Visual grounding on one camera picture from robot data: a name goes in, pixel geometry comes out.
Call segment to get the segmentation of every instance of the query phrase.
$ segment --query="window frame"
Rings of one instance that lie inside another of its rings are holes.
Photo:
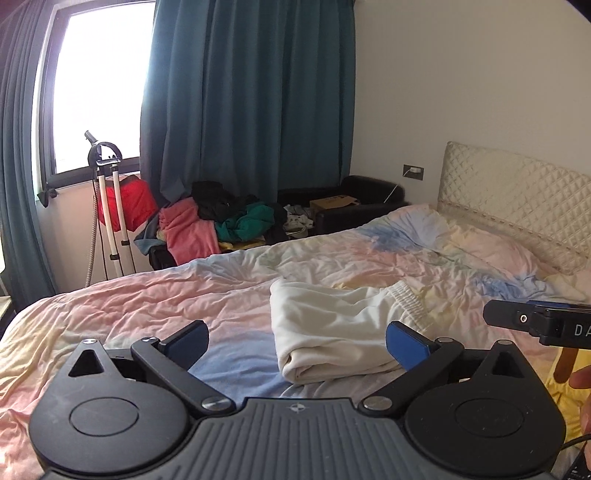
[[[56,153],[53,143],[54,91],[57,63],[66,36],[70,17],[79,13],[115,7],[117,5],[144,3],[154,3],[154,0],[90,0],[88,2],[62,8],[56,12],[47,44],[47,53],[41,76],[39,98],[39,155],[41,187],[44,191],[68,187],[93,179],[93,172],[89,166],[56,173]],[[119,164],[120,173],[133,173],[137,171],[139,171],[139,157],[124,158]]]

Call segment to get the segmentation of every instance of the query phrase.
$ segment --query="sofa armrest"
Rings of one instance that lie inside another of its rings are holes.
[[[404,189],[391,181],[350,175],[343,179],[341,192],[358,199],[362,205],[399,203],[404,201]]]
[[[326,235],[357,228],[406,205],[409,205],[408,202],[374,203],[322,210],[314,220],[316,234]]]
[[[339,187],[320,187],[309,189],[284,189],[277,192],[277,203],[285,205],[302,205],[309,207],[311,200],[333,197],[340,194]]]

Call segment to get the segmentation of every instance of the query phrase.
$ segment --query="bed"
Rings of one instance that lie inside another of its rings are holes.
[[[288,383],[277,366],[269,289],[279,278],[343,289],[404,280],[427,312],[413,326],[420,333],[452,336],[467,348],[511,339],[545,378],[557,350],[527,334],[488,327],[483,306],[491,298],[591,303],[590,255],[590,178],[450,142],[436,209],[408,206],[354,230],[214,255],[25,309],[0,342],[0,476],[41,474],[28,419],[82,339],[126,348],[202,319],[210,348],[190,371],[235,401],[350,396],[357,402],[403,371]]]

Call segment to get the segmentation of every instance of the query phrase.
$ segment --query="window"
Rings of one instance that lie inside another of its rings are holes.
[[[41,87],[41,181],[59,188],[92,178],[89,130],[139,170],[139,117],[155,2],[100,0],[60,10]]]

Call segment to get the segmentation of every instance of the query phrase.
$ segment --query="pastel comforter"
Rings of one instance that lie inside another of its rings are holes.
[[[591,294],[591,271],[559,275],[507,237],[418,205],[358,229],[213,255],[40,300],[17,316],[0,342],[0,478],[41,474],[28,420],[49,380],[84,338],[125,348],[202,319],[210,329],[210,348],[190,371],[238,402],[262,395],[358,401],[402,373],[305,386],[285,381],[269,309],[269,289],[279,278],[345,289],[404,280],[427,312],[415,326],[422,334],[452,336],[467,348],[512,339],[542,377],[555,349],[527,334],[487,326],[484,304],[491,298],[589,302]]]

